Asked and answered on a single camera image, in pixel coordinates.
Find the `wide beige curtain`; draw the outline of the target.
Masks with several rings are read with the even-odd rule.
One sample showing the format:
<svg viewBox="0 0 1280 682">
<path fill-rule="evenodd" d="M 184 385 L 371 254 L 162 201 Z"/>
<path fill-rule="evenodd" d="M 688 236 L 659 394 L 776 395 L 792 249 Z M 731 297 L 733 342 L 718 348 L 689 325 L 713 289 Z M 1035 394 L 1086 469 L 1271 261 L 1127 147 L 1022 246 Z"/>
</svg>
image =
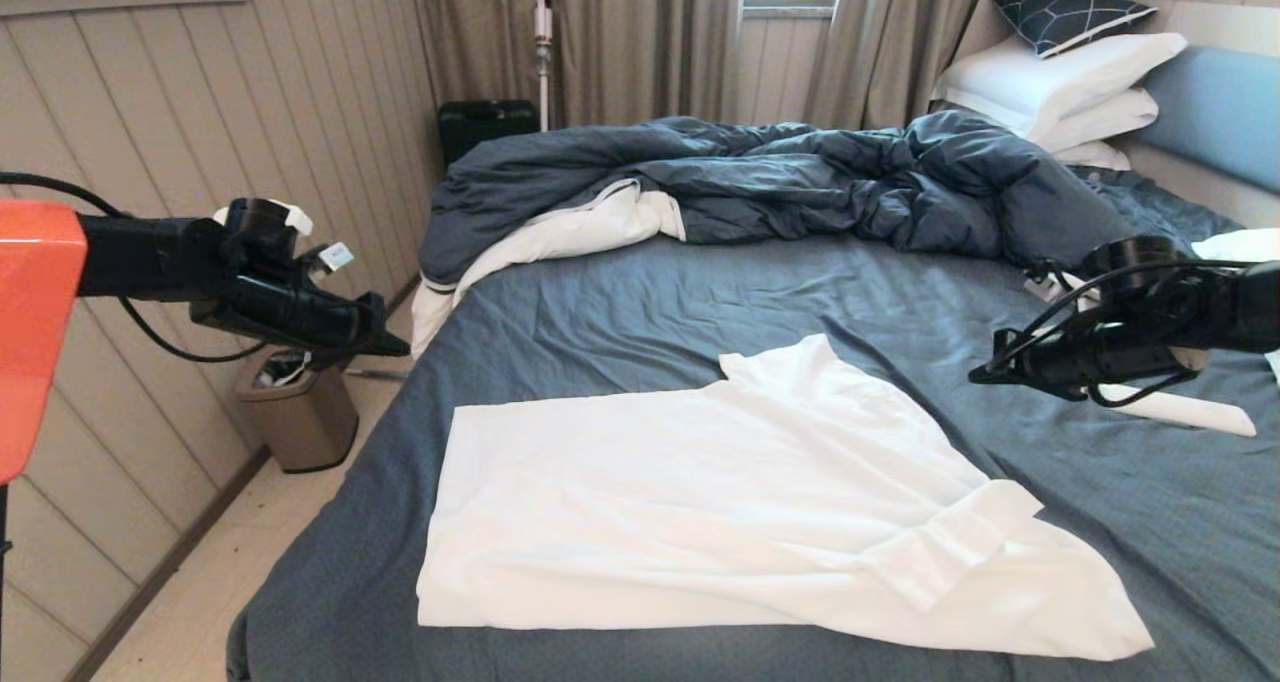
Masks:
<svg viewBox="0 0 1280 682">
<path fill-rule="evenodd" d="M 539 99 L 535 0 L 417 0 L 431 91 Z M 733 122 L 742 0 L 550 0 L 552 125 Z"/>
</svg>

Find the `flat white pillow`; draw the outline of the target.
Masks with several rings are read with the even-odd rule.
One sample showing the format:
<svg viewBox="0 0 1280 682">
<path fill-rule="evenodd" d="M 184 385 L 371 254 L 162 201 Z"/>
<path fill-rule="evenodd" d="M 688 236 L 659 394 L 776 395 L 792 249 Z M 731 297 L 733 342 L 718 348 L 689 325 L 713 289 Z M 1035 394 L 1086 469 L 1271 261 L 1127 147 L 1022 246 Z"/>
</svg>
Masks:
<svg viewBox="0 0 1280 682">
<path fill-rule="evenodd" d="M 1068 166 L 1101 168 L 1101 170 L 1132 171 L 1132 163 L 1123 150 L 1107 145 L 1106 141 L 1088 141 L 1084 145 L 1070 146 L 1052 157 Z"/>
</svg>

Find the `beige upholstered bed frame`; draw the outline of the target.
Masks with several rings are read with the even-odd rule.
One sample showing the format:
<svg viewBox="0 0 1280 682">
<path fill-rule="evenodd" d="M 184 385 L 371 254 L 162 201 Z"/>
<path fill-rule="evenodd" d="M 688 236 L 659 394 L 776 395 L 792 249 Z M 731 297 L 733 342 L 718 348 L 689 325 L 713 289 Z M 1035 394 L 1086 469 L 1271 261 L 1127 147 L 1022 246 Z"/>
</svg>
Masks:
<svg viewBox="0 0 1280 682">
<path fill-rule="evenodd" d="M 1139 141 L 1120 141 L 1134 171 L 1247 228 L 1280 228 L 1280 194 Z"/>
</svg>

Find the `blue patterned bed sheet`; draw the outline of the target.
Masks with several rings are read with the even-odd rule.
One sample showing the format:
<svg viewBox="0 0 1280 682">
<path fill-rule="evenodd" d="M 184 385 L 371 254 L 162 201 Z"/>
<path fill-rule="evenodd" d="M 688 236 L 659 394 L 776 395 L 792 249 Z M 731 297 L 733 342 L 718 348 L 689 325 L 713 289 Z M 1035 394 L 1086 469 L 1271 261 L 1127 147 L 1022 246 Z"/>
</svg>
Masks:
<svg viewBox="0 0 1280 682">
<path fill-rule="evenodd" d="M 1018 386 L 978 386 L 996 328 L 1043 308 L 1018 267 L 856 237 L 695 246 L 658 235 L 503 269 L 465 296 L 335 499 L 233 623 L 228 682 L 1280 682 L 1280 386 L 1217 351 L 1183 395 L 1243 439 Z M 1117 571 L 1155 638 L 1123 662 L 933 651 L 815 627 L 517 632 L 416 624 L 453 409 L 701 386 L 718 354 L 823 331 L 970 462 L 1023 482 Z"/>
</svg>

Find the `white t-shirt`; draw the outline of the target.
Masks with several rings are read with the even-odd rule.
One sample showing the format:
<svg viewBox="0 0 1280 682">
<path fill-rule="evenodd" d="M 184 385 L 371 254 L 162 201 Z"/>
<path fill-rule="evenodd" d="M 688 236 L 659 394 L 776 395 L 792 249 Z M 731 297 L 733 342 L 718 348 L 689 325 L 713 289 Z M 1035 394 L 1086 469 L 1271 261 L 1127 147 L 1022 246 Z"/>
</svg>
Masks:
<svg viewBox="0 0 1280 682">
<path fill-rule="evenodd" d="M 818 334 L 700 389 L 456 409 L 422 627 L 818 626 L 1114 662 L 1155 644 L 1117 572 Z"/>
</svg>

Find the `blue padded headboard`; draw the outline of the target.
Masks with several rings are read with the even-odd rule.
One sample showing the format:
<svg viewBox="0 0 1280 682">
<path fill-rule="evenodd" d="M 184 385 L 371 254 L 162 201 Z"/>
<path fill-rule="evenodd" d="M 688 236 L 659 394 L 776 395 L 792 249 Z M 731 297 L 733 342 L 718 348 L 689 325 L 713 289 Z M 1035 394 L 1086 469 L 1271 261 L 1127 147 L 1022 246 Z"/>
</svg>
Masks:
<svg viewBox="0 0 1280 682">
<path fill-rule="evenodd" d="M 1158 113 L 1138 143 L 1280 194 L 1280 58 L 1192 45 L 1146 90 Z"/>
</svg>

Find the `large white pillow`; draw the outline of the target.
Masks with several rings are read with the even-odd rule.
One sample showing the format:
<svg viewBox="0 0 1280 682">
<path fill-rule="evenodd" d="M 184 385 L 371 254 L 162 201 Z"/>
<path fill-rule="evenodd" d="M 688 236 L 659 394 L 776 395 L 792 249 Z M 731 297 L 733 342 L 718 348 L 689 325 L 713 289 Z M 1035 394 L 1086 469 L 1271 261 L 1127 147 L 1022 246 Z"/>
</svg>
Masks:
<svg viewBox="0 0 1280 682">
<path fill-rule="evenodd" d="M 1134 90 L 1188 47 L 1178 32 L 1117 35 L 1042 59 L 1010 36 L 952 63 L 931 99 L 983 114 L 1027 138 Z"/>
</svg>

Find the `crumpled bin liner bag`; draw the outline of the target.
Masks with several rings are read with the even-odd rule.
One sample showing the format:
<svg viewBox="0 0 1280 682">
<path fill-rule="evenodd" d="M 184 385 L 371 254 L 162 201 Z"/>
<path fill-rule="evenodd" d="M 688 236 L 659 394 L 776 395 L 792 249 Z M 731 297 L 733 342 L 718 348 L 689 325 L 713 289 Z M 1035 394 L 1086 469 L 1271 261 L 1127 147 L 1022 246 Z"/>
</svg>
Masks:
<svg viewBox="0 0 1280 682">
<path fill-rule="evenodd" d="M 311 354 L 306 351 L 275 351 L 253 374 L 252 389 L 279 389 L 294 383 L 307 369 Z"/>
</svg>

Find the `white pillow without stack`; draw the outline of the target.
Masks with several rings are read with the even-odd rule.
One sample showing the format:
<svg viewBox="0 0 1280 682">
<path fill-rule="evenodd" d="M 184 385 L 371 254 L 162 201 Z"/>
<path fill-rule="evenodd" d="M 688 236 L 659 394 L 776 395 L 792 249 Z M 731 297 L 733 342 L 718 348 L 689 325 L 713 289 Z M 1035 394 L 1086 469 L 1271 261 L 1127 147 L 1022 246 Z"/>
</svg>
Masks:
<svg viewBox="0 0 1280 682">
<path fill-rule="evenodd" d="M 1189 345 L 1196 367 L 1210 351 L 1248 351 L 1262 354 L 1280 389 L 1280 228 L 1211 235 L 1192 250 L 1202 266 L 1221 264 Z"/>
</svg>

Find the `white stick vacuum cleaner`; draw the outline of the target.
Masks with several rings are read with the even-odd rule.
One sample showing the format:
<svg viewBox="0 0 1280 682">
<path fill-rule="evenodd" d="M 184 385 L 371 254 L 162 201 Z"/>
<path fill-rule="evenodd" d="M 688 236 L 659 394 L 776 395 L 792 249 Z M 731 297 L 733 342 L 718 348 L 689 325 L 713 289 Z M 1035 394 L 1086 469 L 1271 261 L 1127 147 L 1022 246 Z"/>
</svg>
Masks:
<svg viewBox="0 0 1280 682">
<path fill-rule="evenodd" d="M 550 67 L 554 31 L 554 12 L 550 0 L 535 0 L 535 73 L 538 75 L 539 129 L 550 129 Z"/>
</svg>

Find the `narrow beige curtain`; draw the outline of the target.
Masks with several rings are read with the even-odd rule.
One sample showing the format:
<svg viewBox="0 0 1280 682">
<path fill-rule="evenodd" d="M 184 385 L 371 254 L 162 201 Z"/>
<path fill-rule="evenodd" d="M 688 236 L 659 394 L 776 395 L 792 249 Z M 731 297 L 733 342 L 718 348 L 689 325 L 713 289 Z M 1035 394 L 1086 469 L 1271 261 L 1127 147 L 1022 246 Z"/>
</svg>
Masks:
<svg viewBox="0 0 1280 682">
<path fill-rule="evenodd" d="M 883 129 L 928 111 L 978 0 L 836 0 L 815 54 L 803 120 Z"/>
</svg>

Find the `beige trash bin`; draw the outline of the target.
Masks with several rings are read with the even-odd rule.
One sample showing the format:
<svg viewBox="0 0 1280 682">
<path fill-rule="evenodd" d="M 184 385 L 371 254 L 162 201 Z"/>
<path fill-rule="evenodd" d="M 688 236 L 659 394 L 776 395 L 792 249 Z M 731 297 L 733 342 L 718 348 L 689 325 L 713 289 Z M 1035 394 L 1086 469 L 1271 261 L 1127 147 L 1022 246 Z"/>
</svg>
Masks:
<svg viewBox="0 0 1280 682">
<path fill-rule="evenodd" d="M 236 395 L 284 473 L 338 467 L 349 456 L 360 416 L 340 369 L 311 369 L 288 386 L 252 389 L 253 374 L 275 351 L 268 345 L 241 369 Z"/>
</svg>

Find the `black suitcase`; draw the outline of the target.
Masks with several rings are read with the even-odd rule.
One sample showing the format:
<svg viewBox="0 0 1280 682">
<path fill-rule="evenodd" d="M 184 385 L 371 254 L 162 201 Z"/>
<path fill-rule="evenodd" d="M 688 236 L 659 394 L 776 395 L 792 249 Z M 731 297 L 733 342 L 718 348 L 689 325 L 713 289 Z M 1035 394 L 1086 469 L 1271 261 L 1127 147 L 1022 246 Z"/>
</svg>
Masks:
<svg viewBox="0 0 1280 682">
<path fill-rule="evenodd" d="M 438 109 L 436 129 L 449 168 L 485 141 L 539 132 L 540 118 L 530 100 L 452 100 Z"/>
</svg>

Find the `medium white pillow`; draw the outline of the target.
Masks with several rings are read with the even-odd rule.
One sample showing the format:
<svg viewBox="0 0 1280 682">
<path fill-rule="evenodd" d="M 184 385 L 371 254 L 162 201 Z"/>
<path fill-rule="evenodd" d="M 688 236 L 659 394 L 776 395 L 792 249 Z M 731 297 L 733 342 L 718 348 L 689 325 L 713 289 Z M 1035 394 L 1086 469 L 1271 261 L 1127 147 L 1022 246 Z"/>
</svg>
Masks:
<svg viewBox="0 0 1280 682">
<path fill-rule="evenodd" d="M 1143 129 L 1157 118 L 1157 100 L 1147 90 L 1132 88 L 1084 111 L 1066 114 L 1060 120 L 1038 122 L 1023 138 L 1056 154 Z"/>
</svg>

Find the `dark geometric patterned cushion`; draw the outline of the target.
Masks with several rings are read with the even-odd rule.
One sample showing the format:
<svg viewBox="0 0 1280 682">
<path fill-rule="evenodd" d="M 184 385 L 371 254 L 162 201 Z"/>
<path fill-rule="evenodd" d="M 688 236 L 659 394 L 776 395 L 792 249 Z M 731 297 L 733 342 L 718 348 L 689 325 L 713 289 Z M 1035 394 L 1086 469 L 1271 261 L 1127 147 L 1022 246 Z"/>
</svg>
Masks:
<svg viewBox="0 0 1280 682">
<path fill-rule="evenodd" d="M 1155 17 L 1138 0 L 992 0 L 1036 58 L 1060 56 L 1101 38 L 1121 35 Z"/>
</svg>

